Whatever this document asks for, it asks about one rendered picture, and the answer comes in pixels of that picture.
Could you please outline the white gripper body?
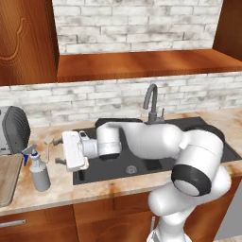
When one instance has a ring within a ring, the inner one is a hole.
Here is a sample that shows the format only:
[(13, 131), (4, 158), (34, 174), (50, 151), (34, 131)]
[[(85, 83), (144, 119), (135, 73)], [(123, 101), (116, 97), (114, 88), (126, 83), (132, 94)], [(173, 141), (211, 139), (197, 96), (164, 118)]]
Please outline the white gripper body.
[(61, 135), (63, 154), (68, 172), (86, 170), (88, 159), (83, 155), (83, 146), (77, 131), (64, 131)]

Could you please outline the grey spray bottle blue nozzle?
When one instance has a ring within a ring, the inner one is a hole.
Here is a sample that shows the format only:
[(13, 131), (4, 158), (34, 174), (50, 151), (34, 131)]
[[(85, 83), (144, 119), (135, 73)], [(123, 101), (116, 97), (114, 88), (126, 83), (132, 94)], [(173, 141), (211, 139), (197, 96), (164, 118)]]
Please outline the grey spray bottle blue nozzle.
[(21, 151), (24, 156), (24, 165), (27, 160), (31, 159), (29, 168), (35, 189), (39, 192), (44, 192), (50, 188), (51, 182), (49, 179), (46, 163), (41, 160), (39, 152), (36, 150), (37, 145), (31, 145)]

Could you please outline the black sink basin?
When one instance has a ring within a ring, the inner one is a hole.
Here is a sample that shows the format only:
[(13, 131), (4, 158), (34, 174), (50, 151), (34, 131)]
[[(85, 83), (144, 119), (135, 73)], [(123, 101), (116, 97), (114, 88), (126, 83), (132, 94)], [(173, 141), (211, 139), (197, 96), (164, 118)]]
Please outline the black sink basin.
[[(200, 117), (189, 117), (166, 120), (165, 123), (178, 126), (181, 130), (196, 125), (207, 125)], [(83, 128), (90, 139), (96, 139), (95, 128)], [(73, 185), (89, 182), (101, 182), (131, 176), (170, 171), (175, 163), (173, 158), (160, 160), (142, 160), (135, 157), (129, 150), (124, 131), (119, 130), (122, 152), (114, 160), (102, 161), (99, 158), (89, 160), (89, 168), (73, 173)], [(222, 163), (241, 160), (241, 156), (226, 142)]]

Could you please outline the wooden cutting board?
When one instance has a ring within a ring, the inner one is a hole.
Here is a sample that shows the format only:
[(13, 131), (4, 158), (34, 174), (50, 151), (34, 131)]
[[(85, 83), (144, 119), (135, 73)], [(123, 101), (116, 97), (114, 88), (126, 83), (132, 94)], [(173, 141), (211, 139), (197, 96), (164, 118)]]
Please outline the wooden cutting board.
[(0, 208), (12, 202), (22, 163), (21, 154), (0, 156)]

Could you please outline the wooden panel under sink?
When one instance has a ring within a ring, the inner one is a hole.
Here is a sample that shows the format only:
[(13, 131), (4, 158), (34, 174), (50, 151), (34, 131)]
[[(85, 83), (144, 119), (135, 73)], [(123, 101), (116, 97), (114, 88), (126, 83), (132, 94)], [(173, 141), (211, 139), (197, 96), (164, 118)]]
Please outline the wooden panel under sink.
[(112, 197), (89, 202), (74, 204), (76, 216), (82, 219), (122, 216), (148, 211), (148, 192)]

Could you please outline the dark grey sink tap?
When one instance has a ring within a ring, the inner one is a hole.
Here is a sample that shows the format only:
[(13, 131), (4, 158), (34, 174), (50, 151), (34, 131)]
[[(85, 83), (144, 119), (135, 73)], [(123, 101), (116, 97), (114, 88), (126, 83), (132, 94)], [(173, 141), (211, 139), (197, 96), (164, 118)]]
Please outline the dark grey sink tap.
[(162, 110), (162, 116), (157, 115), (157, 97), (158, 97), (158, 88), (157, 85), (152, 83), (146, 92), (143, 108), (148, 109), (148, 104), (151, 104), (151, 110), (148, 113), (148, 123), (149, 124), (162, 124), (164, 122), (164, 110)]

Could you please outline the grey toaster with dark side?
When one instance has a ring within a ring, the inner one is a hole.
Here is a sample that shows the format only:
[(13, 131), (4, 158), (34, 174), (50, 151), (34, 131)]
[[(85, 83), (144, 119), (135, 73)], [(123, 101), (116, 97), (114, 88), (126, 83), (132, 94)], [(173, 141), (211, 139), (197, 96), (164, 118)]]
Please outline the grey toaster with dark side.
[(19, 107), (0, 107), (0, 155), (20, 153), (27, 147), (30, 126)]

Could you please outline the wooden drawer front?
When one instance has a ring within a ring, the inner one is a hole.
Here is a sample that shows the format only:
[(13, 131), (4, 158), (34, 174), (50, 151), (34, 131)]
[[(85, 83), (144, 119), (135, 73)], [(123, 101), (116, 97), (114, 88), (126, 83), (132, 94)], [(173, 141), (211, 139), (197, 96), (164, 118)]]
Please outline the wooden drawer front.
[(72, 205), (0, 216), (0, 224), (14, 221), (23, 223), (0, 227), (0, 242), (78, 242)]

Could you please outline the wooden base cupboard door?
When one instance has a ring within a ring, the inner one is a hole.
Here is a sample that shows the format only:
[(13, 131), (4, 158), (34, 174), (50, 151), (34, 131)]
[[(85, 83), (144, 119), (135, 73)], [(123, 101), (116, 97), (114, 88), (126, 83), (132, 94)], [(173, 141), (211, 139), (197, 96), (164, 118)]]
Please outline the wooden base cupboard door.
[(147, 242), (151, 212), (77, 223), (79, 242)]
[(242, 177), (233, 177), (230, 190), (220, 199), (197, 206), (186, 219), (184, 231), (192, 242), (213, 242)]

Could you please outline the grey dishwasher front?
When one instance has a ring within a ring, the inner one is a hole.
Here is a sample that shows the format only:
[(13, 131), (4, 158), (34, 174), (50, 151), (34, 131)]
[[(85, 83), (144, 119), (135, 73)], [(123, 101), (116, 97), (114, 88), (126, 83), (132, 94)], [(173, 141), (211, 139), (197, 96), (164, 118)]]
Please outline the grey dishwasher front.
[(216, 234), (216, 240), (242, 235), (242, 182)]

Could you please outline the carved wooden wall cupboard door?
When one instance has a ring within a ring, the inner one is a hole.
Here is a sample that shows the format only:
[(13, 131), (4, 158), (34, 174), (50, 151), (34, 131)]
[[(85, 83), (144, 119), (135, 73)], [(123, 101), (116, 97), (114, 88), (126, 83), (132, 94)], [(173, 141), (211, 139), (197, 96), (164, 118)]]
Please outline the carved wooden wall cupboard door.
[(0, 0), (0, 86), (57, 81), (52, 0)]

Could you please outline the wooden wall shelf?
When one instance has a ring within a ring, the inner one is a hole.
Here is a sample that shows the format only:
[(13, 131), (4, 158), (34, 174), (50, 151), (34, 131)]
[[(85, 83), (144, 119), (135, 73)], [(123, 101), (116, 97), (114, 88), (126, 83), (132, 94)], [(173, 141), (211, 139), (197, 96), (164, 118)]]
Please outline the wooden wall shelf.
[(242, 71), (242, 56), (214, 49), (61, 55), (58, 83)]

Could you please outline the plain wooden wall cupboard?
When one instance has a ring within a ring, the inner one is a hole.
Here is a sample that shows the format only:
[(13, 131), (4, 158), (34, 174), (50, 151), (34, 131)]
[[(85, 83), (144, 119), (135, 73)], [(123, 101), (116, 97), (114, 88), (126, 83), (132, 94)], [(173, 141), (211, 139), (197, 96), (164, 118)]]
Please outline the plain wooden wall cupboard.
[(223, 0), (213, 48), (242, 61), (242, 0)]

